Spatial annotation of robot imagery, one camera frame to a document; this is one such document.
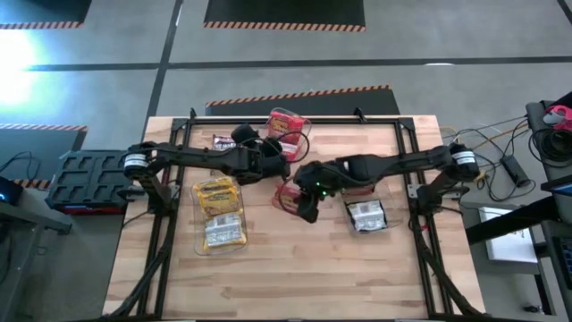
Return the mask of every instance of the wooden table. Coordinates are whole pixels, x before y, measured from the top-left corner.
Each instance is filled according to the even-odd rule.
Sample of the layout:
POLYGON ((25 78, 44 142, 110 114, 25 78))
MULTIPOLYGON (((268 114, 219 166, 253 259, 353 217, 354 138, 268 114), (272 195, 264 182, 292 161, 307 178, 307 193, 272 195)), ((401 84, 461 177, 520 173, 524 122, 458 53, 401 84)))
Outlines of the wooden table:
MULTIPOLYGON (((435 116, 412 117, 421 150, 442 144, 435 116)), ((150 118, 145 140, 168 141, 171 122, 171 117, 150 118)), ((234 127, 194 125, 190 146, 211 147, 213 134, 229 135, 234 127)), ((305 161, 398 153, 395 131, 387 125, 315 125, 310 140, 305 161)), ((194 251, 189 191, 193 183, 209 175, 210 171, 197 168, 185 172, 163 318, 427 317, 413 234, 407 225, 402 176, 384 178, 379 191, 391 195, 392 207, 402 213, 403 224, 365 238, 350 236, 339 197, 322 202, 318 221, 311 225, 270 206, 277 179, 242 187, 248 247, 218 257, 201 257, 194 251)), ((426 173, 429 181, 435 175, 426 173)), ((126 220, 146 205, 146 200, 130 205, 126 220)), ((445 205, 456 207, 452 202, 445 205)), ((435 222, 447 273, 471 304, 484 311, 461 217, 443 211, 435 222)), ((104 313, 116 309, 140 279, 152 223, 151 215, 143 216, 123 229, 104 313)), ((156 279, 149 296, 150 309, 155 302, 156 279)), ((432 284, 439 311, 442 305, 435 277, 432 284)))

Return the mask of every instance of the black floor mat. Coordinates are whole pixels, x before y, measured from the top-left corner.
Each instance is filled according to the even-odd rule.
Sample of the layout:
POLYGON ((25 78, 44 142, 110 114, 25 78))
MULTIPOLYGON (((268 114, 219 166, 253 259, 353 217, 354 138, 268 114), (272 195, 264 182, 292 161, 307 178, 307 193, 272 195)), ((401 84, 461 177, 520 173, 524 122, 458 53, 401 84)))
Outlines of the black floor mat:
POLYGON ((210 0, 205 27, 365 31, 363 0, 210 0))
POLYGON ((0 30, 78 28, 91 0, 2 0, 0 30))
POLYGON ((226 99, 206 103, 206 114, 269 115, 276 107, 301 115, 352 115, 356 107, 366 115, 400 114, 393 91, 387 85, 226 99))

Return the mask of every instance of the hazard tape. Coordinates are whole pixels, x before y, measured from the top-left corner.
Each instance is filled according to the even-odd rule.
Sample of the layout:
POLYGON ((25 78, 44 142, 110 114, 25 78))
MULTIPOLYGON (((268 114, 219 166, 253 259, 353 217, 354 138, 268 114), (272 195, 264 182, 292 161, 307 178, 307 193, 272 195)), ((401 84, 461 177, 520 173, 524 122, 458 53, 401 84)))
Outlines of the hazard tape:
POLYGON ((56 130, 56 131, 88 131, 86 125, 35 125, 35 124, 1 124, 5 130, 56 130))
POLYGON ((209 21, 204 22, 205 28, 227 29, 259 29, 259 30, 304 30, 304 31, 349 31, 365 32, 365 26, 329 24, 329 23, 288 23, 288 22, 235 22, 235 21, 209 21))
POLYGON ((223 106, 223 105, 228 105, 228 104, 259 102, 259 101, 274 100, 274 99, 287 99, 287 98, 297 98, 297 97, 313 97, 313 96, 322 96, 322 95, 330 95, 330 94, 353 93, 353 92, 377 90, 377 89, 391 89, 391 88, 389 85, 377 85, 377 86, 363 86, 363 87, 348 88, 348 89, 312 90, 312 91, 303 92, 303 93, 269 95, 269 96, 263 96, 263 97, 224 99, 224 100, 219 100, 219 101, 206 102, 206 107, 223 106))
POLYGON ((77 21, 0 23, 0 30, 72 29, 83 26, 77 21))
POLYGON ((52 184, 49 180, 28 180, 28 179, 15 179, 12 182, 24 188, 47 189, 52 184))

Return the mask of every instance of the yellow snack package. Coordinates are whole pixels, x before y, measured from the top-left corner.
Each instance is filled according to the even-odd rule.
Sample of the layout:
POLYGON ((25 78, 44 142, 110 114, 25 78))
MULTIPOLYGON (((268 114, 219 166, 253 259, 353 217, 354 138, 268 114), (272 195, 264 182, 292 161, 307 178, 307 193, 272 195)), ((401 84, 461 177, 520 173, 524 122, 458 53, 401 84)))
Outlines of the yellow snack package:
POLYGON ((239 190, 232 179, 222 177, 195 185, 200 207, 208 216, 216 216, 240 209, 239 190))
POLYGON ((247 235, 242 230, 240 213, 218 215, 206 220, 203 244, 205 251, 215 247, 246 243, 247 235))

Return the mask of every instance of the gray floor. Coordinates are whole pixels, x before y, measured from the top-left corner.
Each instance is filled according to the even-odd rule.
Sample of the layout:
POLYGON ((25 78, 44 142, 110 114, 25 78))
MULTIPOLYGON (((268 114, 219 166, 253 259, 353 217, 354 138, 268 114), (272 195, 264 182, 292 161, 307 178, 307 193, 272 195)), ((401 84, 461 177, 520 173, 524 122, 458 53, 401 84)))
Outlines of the gray floor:
MULTIPOLYGON (((0 30, 0 43, 10 44, 0 51, 0 123, 86 124, 84 148, 138 142, 157 70, 19 72, 13 67, 159 63, 174 4, 94 0, 78 30, 0 30)), ((183 3, 171 62, 572 55, 572 25, 556 0, 365 0, 366 33, 203 29, 206 4, 183 3)), ((204 114, 210 100, 390 84, 402 114, 436 114, 441 125, 463 129, 524 115, 527 102, 566 94, 571 74, 572 64, 563 63, 170 70, 156 114, 187 115, 191 107, 204 114)), ((499 144, 504 147, 507 139, 499 144)), ((463 140, 469 146, 481 141, 472 135, 463 140)), ((490 146, 480 152, 499 157, 490 146)), ((515 154, 532 179, 546 180, 526 138, 517 140, 515 154)), ((494 185, 499 195, 509 192, 507 179, 499 173, 494 185)), ((510 202, 526 204, 543 195, 536 189, 510 202)), ((485 191, 476 189, 466 200, 489 202, 485 191)), ((48 235, 43 244, 49 252, 35 262, 30 281, 38 283, 29 283, 22 313, 38 321, 97 317, 120 225, 118 216, 78 217, 72 235, 48 235)), ((523 304, 538 304, 531 276, 477 273, 488 313, 557 320, 521 310, 523 304)))

